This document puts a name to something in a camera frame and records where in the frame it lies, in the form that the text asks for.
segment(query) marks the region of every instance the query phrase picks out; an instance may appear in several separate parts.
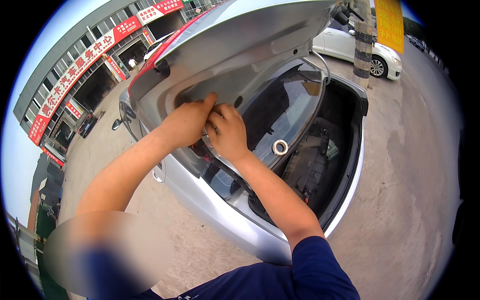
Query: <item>yellow sign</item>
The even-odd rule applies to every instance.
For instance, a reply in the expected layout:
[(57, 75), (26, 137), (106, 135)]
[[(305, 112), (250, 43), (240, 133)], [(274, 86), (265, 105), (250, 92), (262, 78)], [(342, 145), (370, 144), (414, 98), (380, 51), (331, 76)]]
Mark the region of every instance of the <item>yellow sign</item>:
[(400, 0), (374, 0), (377, 42), (403, 53), (403, 16)]

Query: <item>concrete ground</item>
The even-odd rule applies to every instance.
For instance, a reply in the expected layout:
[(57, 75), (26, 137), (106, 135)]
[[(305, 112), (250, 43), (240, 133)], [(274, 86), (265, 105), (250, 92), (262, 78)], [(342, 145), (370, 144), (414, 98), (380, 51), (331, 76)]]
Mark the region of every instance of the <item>concrete ground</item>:
[[(326, 59), (332, 72), (352, 79), (353, 64)], [(454, 212), (449, 199), (457, 192), (451, 184), (456, 175), (451, 162), (455, 139), (439, 138), (438, 130), (448, 131), (446, 125), (439, 127), (448, 105), (437, 107), (439, 100), (447, 103), (454, 95), (449, 94), (451, 87), (434, 65), (429, 65), (433, 77), (418, 70), (431, 59), (408, 42), (402, 62), (404, 72), (398, 81), (370, 77), (360, 182), (350, 207), (328, 238), (364, 299), (420, 298), (437, 265), (444, 264), (440, 252), (449, 239), (444, 230)], [(102, 101), (95, 114), (102, 110), (106, 114), (87, 138), (73, 138), (65, 165), (59, 223), (74, 216), (93, 177), (131, 146), (124, 126), (111, 130), (119, 115), (118, 96), (129, 81), (120, 83)], [(174, 260), (167, 275), (153, 288), (164, 298), (259, 261), (204, 226), (151, 174), (133, 195), (127, 212), (159, 224), (169, 234)]]

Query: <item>black car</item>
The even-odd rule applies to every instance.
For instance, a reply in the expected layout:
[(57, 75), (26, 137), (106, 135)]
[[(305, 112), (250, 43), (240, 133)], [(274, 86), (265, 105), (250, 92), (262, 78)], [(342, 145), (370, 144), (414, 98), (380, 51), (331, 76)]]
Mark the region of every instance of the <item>black car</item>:
[(95, 117), (93, 113), (89, 111), (84, 112), (76, 123), (77, 133), (85, 138), (96, 124), (96, 121), (97, 117)]
[(422, 52), (425, 51), (425, 46), (419, 40), (417, 40), (413, 36), (409, 37), (408, 39), (410, 40), (411, 44), (413, 44), (415, 47), (417, 47), (418, 50), (420, 50)]

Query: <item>red sign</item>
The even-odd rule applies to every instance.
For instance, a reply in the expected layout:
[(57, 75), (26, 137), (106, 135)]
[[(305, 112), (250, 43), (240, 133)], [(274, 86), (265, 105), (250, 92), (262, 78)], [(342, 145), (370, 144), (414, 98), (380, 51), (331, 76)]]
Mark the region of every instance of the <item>red sign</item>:
[(47, 154), (48, 157), (50, 157), (54, 162), (56, 162), (57, 164), (59, 164), (60, 167), (63, 167), (63, 165), (64, 165), (63, 161), (59, 160), (55, 155), (53, 155), (52, 153), (50, 153), (50, 151), (48, 151), (45, 147), (42, 147), (42, 150), (43, 150), (43, 152), (45, 152), (45, 154)]
[(181, 0), (166, 0), (139, 11), (137, 16), (138, 20), (143, 26), (181, 8), (183, 8), (183, 3)]
[(153, 40), (150, 37), (150, 35), (148, 34), (148, 31), (146, 31), (146, 30), (144, 30), (144, 37), (147, 39), (147, 42), (148, 42), (149, 45), (153, 44)]
[(41, 106), (32, 128), (30, 128), (30, 132), (28, 133), (28, 137), (35, 145), (38, 146), (40, 143), (45, 128), (52, 119), (53, 112), (58, 108), (60, 102), (65, 98), (65, 95), (67, 95), (67, 92), (83, 73), (85, 73), (103, 53), (107, 52), (113, 45), (139, 28), (141, 28), (141, 26), (136, 16), (128, 18), (88, 47), (88, 49), (75, 60), (71, 67), (62, 74)]
[(66, 106), (67, 106), (68, 110), (71, 111), (72, 114), (74, 114), (74, 115), (77, 117), (77, 119), (80, 118), (80, 116), (82, 115), (82, 113), (79, 112), (76, 108), (74, 108), (70, 101), (67, 102), (67, 105), (66, 105)]
[(110, 66), (112, 66), (113, 70), (115, 71), (115, 73), (118, 74), (118, 76), (120, 76), (120, 78), (122, 80), (125, 80), (127, 79), (127, 77), (125, 77), (125, 74), (123, 74), (123, 72), (120, 70), (120, 68), (118, 67), (117, 63), (113, 60), (113, 58), (111, 56), (109, 56), (107, 58), (107, 61), (108, 63), (110, 64)]

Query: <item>forearm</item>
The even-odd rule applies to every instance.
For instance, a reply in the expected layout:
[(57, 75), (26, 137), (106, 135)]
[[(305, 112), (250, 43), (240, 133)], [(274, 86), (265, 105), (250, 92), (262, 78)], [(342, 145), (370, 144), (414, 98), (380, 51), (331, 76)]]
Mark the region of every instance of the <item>forearm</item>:
[(160, 127), (153, 130), (95, 176), (77, 206), (77, 215), (125, 211), (140, 182), (172, 150)]
[(313, 211), (253, 153), (233, 165), (250, 184), (268, 215), (286, 235), (292, 250), (307, 236), (324, 237)]

